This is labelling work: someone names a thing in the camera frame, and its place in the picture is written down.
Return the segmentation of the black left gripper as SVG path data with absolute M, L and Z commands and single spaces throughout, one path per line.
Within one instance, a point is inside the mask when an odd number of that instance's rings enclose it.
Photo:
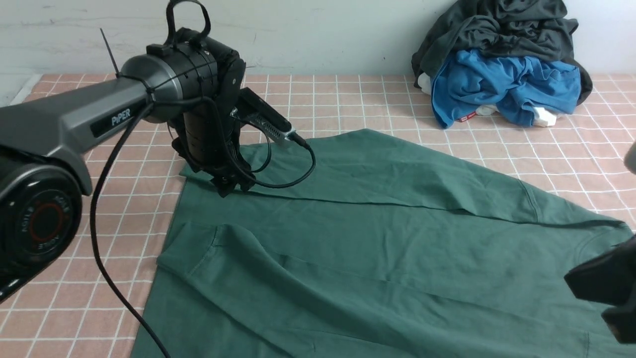
M 194 173 L 207 173 L 225 198 L 235 189 L 243 192 L 255 184 L 250 164 L 240 154 L 241 125 L 220 116 L 216 107 L 195 107 L 172 120 L 177 138 L 172 147 Z

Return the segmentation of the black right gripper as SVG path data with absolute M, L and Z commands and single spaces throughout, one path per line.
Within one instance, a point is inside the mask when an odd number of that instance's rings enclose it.
M 572 268 L 565 276 L 572 294 L 606 304 L 601 317 L 620 344 L 636 342 L 636 238 Z

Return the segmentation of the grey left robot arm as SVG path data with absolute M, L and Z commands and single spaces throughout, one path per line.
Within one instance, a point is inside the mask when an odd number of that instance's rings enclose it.
M 84 154 L 130 124 L 168 123 L 173 148 L 220 193 L 248 189 L 232 118 L 246 64 L 240 54 L 182 28 L 127 60 L 115 79 L 1 109 L 1 299 L 64 253 L 92 181 Z

